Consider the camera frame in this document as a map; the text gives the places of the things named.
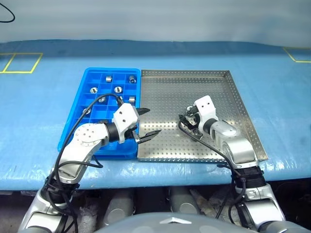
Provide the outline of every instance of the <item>perforated metal tray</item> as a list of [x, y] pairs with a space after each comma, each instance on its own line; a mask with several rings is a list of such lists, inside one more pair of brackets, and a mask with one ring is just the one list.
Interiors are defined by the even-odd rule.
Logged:
[[[219, 120], [241, 129], [259, 160], [268, 159], [243, 101], [228, 70], [143, 70], [141, 107], [151, 111], [141, 116], [139, 134], [162, 132], [138, 147], [138, 159], [154, 162], [220, 162], [222, 157], [194, 142], [178, 128], [178, 115], [205, 95], [210, 95]], [[214, 145], [209, 137], [203, 137]]]

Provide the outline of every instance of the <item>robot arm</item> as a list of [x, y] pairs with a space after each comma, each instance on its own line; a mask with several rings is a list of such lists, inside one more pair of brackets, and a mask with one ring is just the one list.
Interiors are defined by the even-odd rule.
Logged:
[[190, 125], [186, 117], [195, 119], [196, 125], [191, 126], [192, 130], [198, 129], [202, 135], [211, 137], [224, 152], [222, 156], [230, 168], [235, 171], [237, 199], [234, 204], [242, 225], [258, 231], [267, 222], [285, 221], [272, 189], [263, 177], [251, 143], [238, 128], [218, 120], [210, 96], [196, 100], [192, 107], [187, 108], [182, 122]]
[[[68, 215], [68, 205], [64, 200], [64, 194], [71, 201], [73, 191], [79, 187], [87, 164], [93, 154], [109, 142], [125, 142], [126, 139], [134, 138], [137, 143], [151, 140], [160, 131], [153, 131], [140, 137], [135, 133], [139, 115], [148, 112], [149, 109], [136, 109], [129, 103], [123, 103], [114, 113], [112, 123], [83, 124], [79, 126], [71, 142], [65, 147], [60, 158], [58, 171], [53, 168], [46, 180], [45, 185], [40, 189], [24, 219], [19, 231], [26, 229], [43, 231], [47, 233], [63, 232]], [[55, 172], [58, 172], [61, 186], [55, 179]]]

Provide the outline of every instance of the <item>yellow tape line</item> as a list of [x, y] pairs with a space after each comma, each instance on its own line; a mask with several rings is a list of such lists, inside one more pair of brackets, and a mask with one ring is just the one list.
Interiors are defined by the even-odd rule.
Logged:
[[[36, 66], [40, 62], [43, 53], [42, 52], [7, 52], [7, 53], [0, 53], [0, 55], [12, 55], [11, 59], [8, 61], [8, 63], [5, 65], [3, 71], [0, 71], [0, 74], [32, 74], [35, 70]], [[35, 62], [34, 66], [29, 71], [6, 71], [15, 58], [16, 55], [39, 55], [37, 61]]]
[[283, 50], [289, 55], [289, 57], [297, 63], [311, 63], [311, 61], [307, 61], [307, 60], [296, 60], [291, 54], [290, 52], [288, 52], [288, 49], [290, 50], [311, 50], [311, 48], [294, 48], [294, 47], [283, 47]]

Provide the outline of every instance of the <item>blue table surface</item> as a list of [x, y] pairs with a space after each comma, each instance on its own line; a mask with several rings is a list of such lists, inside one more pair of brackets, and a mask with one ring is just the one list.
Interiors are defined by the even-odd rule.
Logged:
[[[88, 67], [230, 70], [269, 156], [269, 181], [311, 176], [311, 64], [282, 49], [237, 42], [45, 40], [0, 44], [0, 52], [42, 52], [32, 74], [0, 74], [0, 190], [37, 190], [57, 157], [57, 143]], [[0, 55], [0, 69], [7, 63]], [[17, 55], [8, 70], [29, 69]], [[215, 164], [102, 161], [81, 188], [229, 183]]]

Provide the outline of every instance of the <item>white backdrop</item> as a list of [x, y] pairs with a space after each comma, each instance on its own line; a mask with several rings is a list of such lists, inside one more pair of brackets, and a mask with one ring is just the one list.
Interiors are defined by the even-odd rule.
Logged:
[[[0, 42], [247, 41], [311, 47], [311, 0], [1, 0]], [[11, 16], [0, 8], [0, 20]]]

